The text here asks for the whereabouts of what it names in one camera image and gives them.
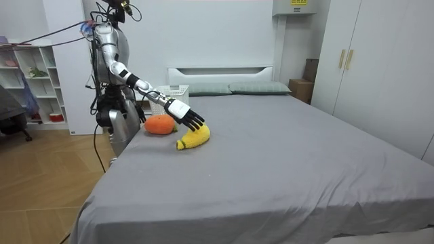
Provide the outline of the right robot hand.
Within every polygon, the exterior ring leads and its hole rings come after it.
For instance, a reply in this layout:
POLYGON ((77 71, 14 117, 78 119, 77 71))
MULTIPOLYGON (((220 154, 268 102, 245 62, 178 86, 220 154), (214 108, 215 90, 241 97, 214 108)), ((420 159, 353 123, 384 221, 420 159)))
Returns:
POLYGON ((191 131, 197 131, 204 125, 204 118, 180 100, 169 98, 163 107, 177 123, 185 125, 191 131))

